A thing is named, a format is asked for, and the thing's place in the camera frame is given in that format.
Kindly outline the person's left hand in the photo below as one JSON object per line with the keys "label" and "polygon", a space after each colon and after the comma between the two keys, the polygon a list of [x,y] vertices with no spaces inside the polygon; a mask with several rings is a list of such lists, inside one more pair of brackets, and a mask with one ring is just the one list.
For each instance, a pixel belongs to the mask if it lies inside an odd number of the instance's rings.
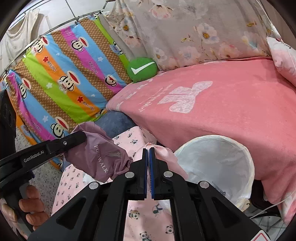
{"label": "person's left hand", "polygon": [[[23,212],[27,213],[27,222],[33,226],[33,230],[36,230],[49,219],[49,215],[45,212],[45,206],[41,201],[39,190],[35,186],[27,186],[26,196],[27,198],[19,200],[18,205]],[[29,236],[20,226],[17,214],[4,201],[1,201],[1,212],[6,218],[6,221],[10,225],[13,225],[20,235],[27,240]]]}

